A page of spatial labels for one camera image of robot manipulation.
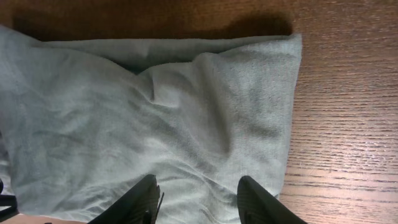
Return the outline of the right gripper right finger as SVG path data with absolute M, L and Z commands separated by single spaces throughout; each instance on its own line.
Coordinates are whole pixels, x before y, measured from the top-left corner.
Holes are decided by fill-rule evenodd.
M 248 175 L 239 180 L 237 206 L 241 224 L 307 224 Z

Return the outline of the light blue t-shirt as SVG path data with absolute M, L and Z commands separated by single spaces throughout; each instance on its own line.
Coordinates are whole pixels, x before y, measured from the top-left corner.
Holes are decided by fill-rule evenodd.
M 237 223 L 279 195 L 302 37 L 42 42 L 1 28 L 1 177 L 24 215 L 89 222 L 145 175 L 159 223 Z

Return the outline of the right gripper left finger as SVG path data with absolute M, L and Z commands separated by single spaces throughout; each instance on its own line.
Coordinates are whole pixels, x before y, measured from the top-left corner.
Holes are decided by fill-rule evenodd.
M 88 224 L 155 224 L 163 198 L 155 175 L 146 175 Z

